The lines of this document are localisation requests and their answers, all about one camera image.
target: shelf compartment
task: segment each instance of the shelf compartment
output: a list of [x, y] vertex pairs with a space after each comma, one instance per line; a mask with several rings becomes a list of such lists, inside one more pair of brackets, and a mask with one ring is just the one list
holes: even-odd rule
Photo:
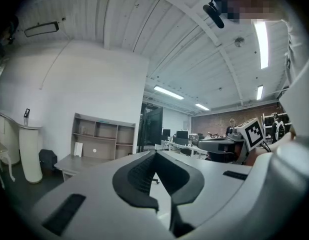
[[94, 136], [98, 138], [116, 139], [117, 129], [118, 125], [96, 122]]
[[131, 144], [134, 142], [134, 134], [135, 134], [134, 127], [119, 125], [116, 142]]
[[114, 153], [116, 148], [114, 139], [113, 141], [109, 141], [109, 139], [76, 135], [75, 141], [83, 143], [82, 157], [106, 160], [114, 159]]
[[[74, 118], [72, 132], [81, 135], [93, 136], [95, 133], [95, 122], [82, 119]], [[81, 132], [81, 128], [84, 127], [85, 133]]]
[[115, 147], [115, 159], [120, 159], [132, 154], [132, 146], [116, 145]]

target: bookshelf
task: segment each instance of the bookshelf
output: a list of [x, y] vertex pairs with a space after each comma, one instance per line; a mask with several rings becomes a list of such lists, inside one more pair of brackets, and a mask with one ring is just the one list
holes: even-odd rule
[[134, 123], [120, 122], [76, 113], [71, 133], [71, 155], [75, 143], [83, 143], [82, 157], [111, 161], [132, 154]]

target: white column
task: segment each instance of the white column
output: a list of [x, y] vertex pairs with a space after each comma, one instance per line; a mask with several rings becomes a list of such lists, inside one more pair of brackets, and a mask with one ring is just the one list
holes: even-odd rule
[[43, 174], [39, 162], [39, 130], [20, 127], [19, 143], [23, 173], [26, 180], [30, 183], [40, 182]]
[[19, 127], [13, 121], [0, 115], [0, 142], [8, 149], [11, 164], [19, 163]]

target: fluorescent light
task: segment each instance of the fluorescent light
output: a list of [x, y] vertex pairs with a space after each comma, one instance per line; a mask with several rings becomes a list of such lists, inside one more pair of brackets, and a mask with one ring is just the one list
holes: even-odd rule
[[206, 108], [205, 106], [200, 105], [200, 104], [196, 104], [196, 106], [199, 108], [202, 108], [203, 110], [209, 110], [209, 108]]
[[58, 22], [54, 21], [30, 27], [24, 31], [24, 34], [26, 35], [27, 38], [29, 38], [40, 34], [57, 32], [58, 30], [59, 30]]
[[263, 85], [260, 85], [258, 86], [258, 93], [256, 95], [256, 100], [260, 100], [263, 96], [263, 91], [264, 91], [264, 86]]
[[259, 21], [254, 24], [258, 36], [261, 69], [267, 68], [269, 63], [269, 47], [266, 23]]
[[182, 96], [180, 96], [180, 95], [178, 95], [178, 94], [175, 94], [175, 93], [173, 93], [173, 92], [171, 92], [171, 91], [169, 91], [169, 90], [163, 89], [163, 88], [161, 88], [161, 87], [159, 87], [159, 86], [155, 86], [154, 89], [155, 89], [156, 91], [159, 91], [159, 92], [162, 92], [162, 93], [164, 93], [164, 94], [168, 94], [168, 95], [170, 95], [170, 96], [172, 96], [172, 97], [174, 97], [174, 98], [177, 98], [178, 100], [184, 99], [184, 97], [182, 97]]

